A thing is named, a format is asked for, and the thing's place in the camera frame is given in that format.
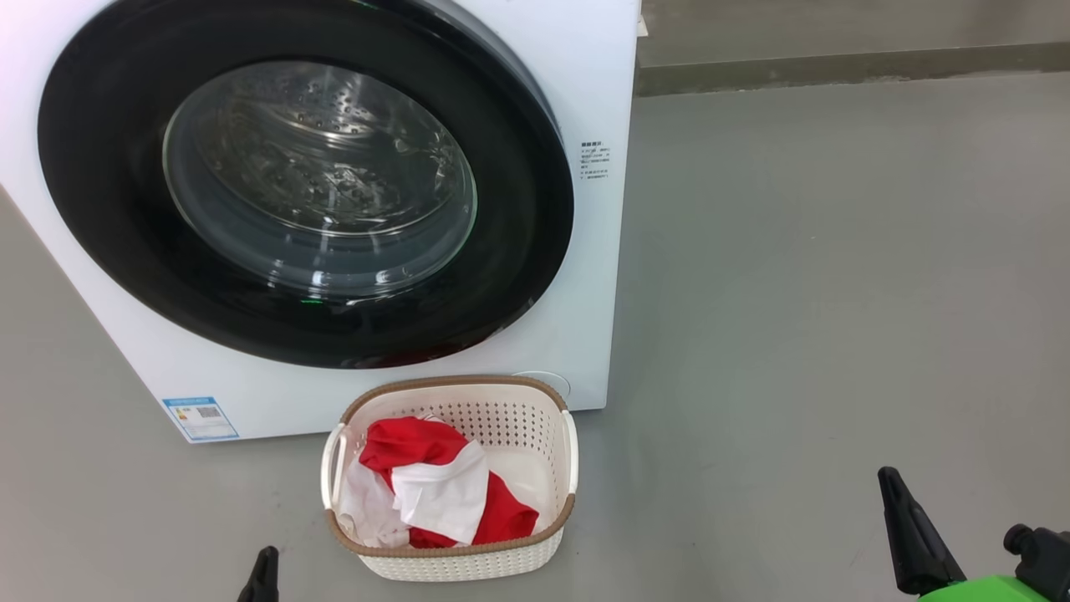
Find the white plastic basket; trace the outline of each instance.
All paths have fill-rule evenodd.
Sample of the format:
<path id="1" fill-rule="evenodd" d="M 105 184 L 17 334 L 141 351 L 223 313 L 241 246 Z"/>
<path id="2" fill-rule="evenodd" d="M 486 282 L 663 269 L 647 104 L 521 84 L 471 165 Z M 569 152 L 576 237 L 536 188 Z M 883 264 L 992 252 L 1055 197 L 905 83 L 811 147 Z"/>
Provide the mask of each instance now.
<path id="1" fill-rule="evenodd" d="M 517 499 L 539 512 L 531 537 L 468 547 L 415 550 L 361 545 L 335 516 L 342 475 L 364 447 L 368 427 L 383 418 L 433 414 L 487 452 L 490 469 Z M 565 402 L 549 386 L 519 376 L 458 376 L 373 389 L 346 411 L 323 450 L 320 489 L 327 526 L 380 576 L 454 582 L 503 577 L 546 565 L 576 503 L 579 450 Z"/>

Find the brown basket rim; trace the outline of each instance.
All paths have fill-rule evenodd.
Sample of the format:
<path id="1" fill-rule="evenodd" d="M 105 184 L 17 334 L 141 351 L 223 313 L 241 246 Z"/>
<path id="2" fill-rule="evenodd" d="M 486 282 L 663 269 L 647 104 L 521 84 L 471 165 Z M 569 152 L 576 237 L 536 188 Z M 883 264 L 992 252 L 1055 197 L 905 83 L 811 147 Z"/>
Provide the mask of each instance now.
<path id="1" fill-rule="evenodd" d="M 431 387 L 448 387 L 454 385 L 516 385 L 520 387 L 531 387 L 546 393 L 547 397 L 553 400 L 553 403 L 562 412 L 568 410 L 568 406 L 565 405 L 565 401 L 561 399 L 561 396 L 552 387 L 534 379 L 528 379 L 525 376 L 437 376 L 431 379 L 417 379 L 415 381 L 402 381 L 400 383 L 392 383 L 389 385 L 377 387 L 367 393 L 364 393 L 357 398 L 356 401 L 350 404 L 349 408 L 346 410 L 346 413 L 341 415 L 341 423 L 349 425 L 350 419 L 353 418 L 356 411 L 361 410 L 363 405 L 367 404 L 371 400 L 385 393 L 408 391 L 412 389 L 427 389 Z M 495 543 L 485 543 L 480 545 L 470 545 L 465 547 L 439 547 L 425 550 L 369 547 L 367 545 L 361 545 L 346 537 L 346 534 L 341 530 L 341 526 L 338 525 L 338 519 L 335 516 L 333 509 L 327 508 L 324 513 L 326 514 L 327 527 L 331 529 L 331 532 L 334 534 L 335 539 L 337 539 L 343 547 L 354 554 L 377 558 L 449 558 L 504 552 L 506 550 L 517 550 L 519 547 L 528 547 L 529 545 L 541 543 L 553 537 L 554 534 L 560 531 L 561 528 L 565 526 L 565 521 L 567 521 L 568 516 L 572 513 L 572 507 L 575 505 L 576 494 L 568 494 L 568 497 L 565 499 L 565 506 L 561 509 L 561 512 L 557 514 L 557 518 L 553 521 L 553 523 L 546 529 L 525 538 L 500 541 Z"/>

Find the door glass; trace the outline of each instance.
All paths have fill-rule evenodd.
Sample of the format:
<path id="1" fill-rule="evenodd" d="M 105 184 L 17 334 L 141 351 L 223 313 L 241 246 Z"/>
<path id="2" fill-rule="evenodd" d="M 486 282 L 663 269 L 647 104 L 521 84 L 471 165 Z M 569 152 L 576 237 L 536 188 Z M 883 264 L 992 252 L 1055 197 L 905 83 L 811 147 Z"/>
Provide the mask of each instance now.
<path id="1" fill-rule="evenodd" d="M 399 90 L 337 66 L 266 62 L 196 90 L 171 118 L 179 210 L 269 285 L 381 296 L 464 244 L 476 189 L 446 127 Z"/>

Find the white basket handle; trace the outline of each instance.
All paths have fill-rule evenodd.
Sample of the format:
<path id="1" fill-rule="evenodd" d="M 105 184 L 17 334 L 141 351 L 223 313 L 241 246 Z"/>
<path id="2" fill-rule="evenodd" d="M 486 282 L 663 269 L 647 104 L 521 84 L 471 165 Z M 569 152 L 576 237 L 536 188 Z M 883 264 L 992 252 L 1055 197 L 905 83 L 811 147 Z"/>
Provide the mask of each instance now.
<path id="1" fill-rule="evenodd" d="M 327 443 L 323 446 L 323 461 L 320 464 L 320 495 L 323 497 L 323 509 L 332 510 L 338 506 L 338 492 L 341 485 L 342 465 L 346 460 L 347 437 L 342 431 L 346 425 L 335 427 L 334 431 L 327 435 Z M 331 461 L 335 461 L 334 479 L 331 478 Z"/>
<path id="2" fill-rule="evenodd" d="M 562 411 L 561 416 L 565 419 L 565 442 L 568 443 L 568 493 L 576 493 L 576 485 L 580 482 L 580 438 L 576 435 L 576 422 L 568 411 Z"/>

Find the white washing machine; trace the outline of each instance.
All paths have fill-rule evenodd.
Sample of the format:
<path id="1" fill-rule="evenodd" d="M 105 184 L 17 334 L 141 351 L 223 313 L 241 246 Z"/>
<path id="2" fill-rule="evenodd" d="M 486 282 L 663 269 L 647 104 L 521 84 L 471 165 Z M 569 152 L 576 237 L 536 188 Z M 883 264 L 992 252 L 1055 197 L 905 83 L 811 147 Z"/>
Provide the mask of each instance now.
<path id="1" fill-rule="evenodd" d="M 193 443 L 376 386 L 606 405 L 638 0 L 41 0 L 0 184 Z"/>

